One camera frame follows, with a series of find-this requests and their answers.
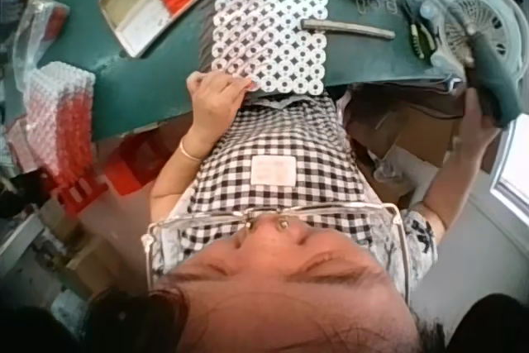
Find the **wooden stick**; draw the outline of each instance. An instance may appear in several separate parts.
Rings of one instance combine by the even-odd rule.
[[[301,20],[301,28],[308,31],[353,33],[362,36],[378,37],[389,41],[392,41],[395,38],[395,32],[393,31],[386,31],[385,29],[374,28],[372,26],[329,20]]]

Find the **tabletop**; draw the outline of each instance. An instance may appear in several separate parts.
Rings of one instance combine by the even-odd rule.
[[[198,67],[199,7],[132,60],[105,22],[98,0],[57,1],[70,6],[69,19],[41,64],[60,60],[96,74],[95,141],[191,110],[185,79]],[[430,65],[413,54],[405,18],[392,13],[387,0],[365,1],[359,10],[357,0],[329,0],[328,18],[389,29],[396,38],[327,35],[325,85],[425,78]]]

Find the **woman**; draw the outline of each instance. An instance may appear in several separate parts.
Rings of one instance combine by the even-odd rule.
[[[399,235],[385,210],[318,212],[319,203],[380,204],[329,97],[241,108],[251,85],[221,72],[189,77],[193,124],[152,189],[153,221],[312,209],[187,228],[179,235],[183,262],[155,286],[164,292],[97,301],[86,342],[94,351],[428,350],[431,333],[417,326],[403,296],[436,260],[436,243],[498,132],[476,92],[467,93],[459,147],[423,202],[403,215]]]

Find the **checkered apron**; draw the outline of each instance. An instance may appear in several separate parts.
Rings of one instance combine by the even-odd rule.
[[[255,155],[294,156],[296,185],[252,185],[251,162]],[[359,175],[336,107],[327,95],[290,98],[286,104],[259,100],[237,113],[231,128],[203,162],[191,186],[188,212],[365,201]],[[364,214],[324,216],[309,223],[337,229],[361,245],[369,246],[373,241]],[[186,230],[180,259],[241,227],[240,222],[234,222]]]

